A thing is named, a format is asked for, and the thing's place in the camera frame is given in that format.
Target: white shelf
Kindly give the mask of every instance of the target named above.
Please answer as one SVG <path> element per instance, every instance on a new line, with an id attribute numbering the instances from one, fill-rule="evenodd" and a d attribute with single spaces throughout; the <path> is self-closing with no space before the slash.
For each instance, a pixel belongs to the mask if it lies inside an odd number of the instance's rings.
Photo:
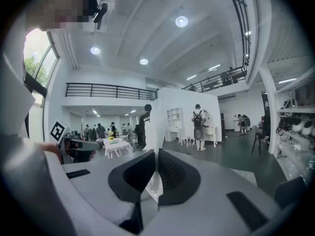
<path id="1" fill-rule="evenodd" d="M 311 145 L 311 141 L 309 139 L 307 139 L 306 137 L 303 137 L 302 135 L 296 134 L 296 133 L 292 133 L 292 132 L 288 132 L 285 130 L 282 130 L 282 132 L 290 137 L 292 137 L 293 139 L 297 140 L 299 142 L 299 144 L 305 149 L 305 150 L 309 150 L 309 147 Z"/>
<path id="2" fill-rule="evenodd" d="M 310 68 L 307 72 L 302 74 L 299 78 L 292 81 L 291 83 L 287 84 L 283 88 L 276 91 L 276 93 L 283 92 L 285 90 L 293 90 L 301 87 L 302 85 L 305 85 L 306 83 L 312 81 L 314 79 L 314 67 Z"/>
<path id="3" fill-rule="evenodd" d="M 294 143 L 280 143 L 278 148 L 292 161 L 306 181 L 311 180 L 315 167 L 315 155 L 311 150 L 297 149 Z"/>
<path id="4" fill-rule="evenodd" d="M 312 113 L 312 114 L 315 114 L 315 105 L 278 109 L 277 112 L 278 113 Z"/>

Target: ceiling light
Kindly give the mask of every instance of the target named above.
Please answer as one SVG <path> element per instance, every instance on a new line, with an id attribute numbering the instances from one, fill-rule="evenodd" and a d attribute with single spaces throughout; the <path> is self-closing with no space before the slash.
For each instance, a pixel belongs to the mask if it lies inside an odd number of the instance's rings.
<path id="1" fill-rule="evenodd" d="M 93 46 L 93 47 L 91 48 L 91 53 L 94 54 L 94 55 L 97 55 L 97 54 L 100 53 L 100 49 L 97 48 L 97 47 L 95 47 L 95 46 Z"/>
<path id="2" fill-rule="evenodd" d="M 219 66 L 220 66 L 220 64 L 215 65 L 215 66 L 213 66 L 213 67 L 209 68 L 209 71 L 215 71 L 215 70 L 216 70 L 216 68 L 217 68 L 217 67 L 219 67 Z"/>
<path id="3" fill-rule="evenodd" d="M 194 75 L 194 76 L 191 76 L 191 77 L 189 77 L 187 80 L 190 80 L 190 79 L 192 79 L 192 78 L 194 78 L 194 77 L 196 77 L 197 75 Z"/>
<path id="4" fill-rule="evenodd" d="M 296 78 L 285 80 L 285 81 L 279 81 L 278 84 L 283 84 L 283 83 L 287 83 L 287 82 L 295 81 L 295 80 L 296 80 Z"/>
<path id="5" fill-rule="evenodd" d="M 140 64 L 142 64 L 142 65 L 146 65 L 147 63 L 149 63 L 147 59 L 141 59 L 140 60 Z"/>
<path id="6" fill-rule="evenodd" d="M 188 24 L 187 17 L 180 16 L 175 20 L 175 23 L 178 27 L 185 27 Z"/>

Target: black metal railing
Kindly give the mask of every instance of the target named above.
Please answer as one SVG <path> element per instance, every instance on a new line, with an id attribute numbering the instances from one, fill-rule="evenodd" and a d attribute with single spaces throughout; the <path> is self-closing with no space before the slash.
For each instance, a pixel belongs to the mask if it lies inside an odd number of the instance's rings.
<path id="1" fill-rule="evenodd" d="M 245 0 L 232 0 L 240 25 L 243 46 L 243 68 L 247 71 L 251 56 L 251 29 Z"/>
<path id="2" fill-rule="evenodd" d="M 138 100 L 155 100 L 158 93 L 155 91 L 130 88 L 117 85 L 91 84 L 91 83 L 66 83 L 65 96 L 87 96 L 87 97 L 113 97 Z"/>
<path id="3" fill-rule="evenodd" d="M 208 77 L 195 84 L 191 84 L 183 90 L 195 91 L 195 92 L 207 92 L 214 89 L 222 88 L 231 84 L 238 83 L 246 78 L 246 71 L 243 67 L 237 67 L 218 75 Z"/>

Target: gray floor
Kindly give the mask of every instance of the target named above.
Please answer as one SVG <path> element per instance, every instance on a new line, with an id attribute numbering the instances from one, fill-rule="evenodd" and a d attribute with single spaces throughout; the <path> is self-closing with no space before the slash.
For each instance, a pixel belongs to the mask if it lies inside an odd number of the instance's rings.
<path id="1" fill-rule="evenodd" d="M 218 143 L 216 148 L 214 148 L 213 142 L 206 142 L 204 151 L 196 150 L 196 148 L 193 150 L 192 145 L 189 147 L 186 144 L 180 145 L 178 140 L 164 142 L 163 148 L 188 153 L 196 159 L 215 162 L 227 168 L 253 172 L 258 188 L 274 197 L 277 186 L 286 181 L 286 178 L 276 158 L 266 150 L 265 144 L 262 144 L 262 155 L 259 156 L 258 142 L 251 154 L 254 142 L 252 131 L 248 131 L 246 136 L 240 136 L 240 132 L 228 131 L 226 136 L 225 142 Z M 137 148 L 135 143 L 132 146 L 133 152 L 142 149 Z M 97 151 L 93 160 L 104 158 L 104 153 L 105 150 Z"/>

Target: black t-shirt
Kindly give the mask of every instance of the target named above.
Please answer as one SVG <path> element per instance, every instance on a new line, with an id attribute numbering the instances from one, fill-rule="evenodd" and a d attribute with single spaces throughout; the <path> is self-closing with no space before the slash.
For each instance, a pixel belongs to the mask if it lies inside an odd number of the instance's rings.
<path id="1" fill-rule="evenodd" d="M 146 112 L 144 115 L 140 116 L 139 129 L 140 129 L 140 133 L 142 133 L 143 135 L 146 134 L 145 122 L 147 121 L 150 122 L 150 112 Z"/>

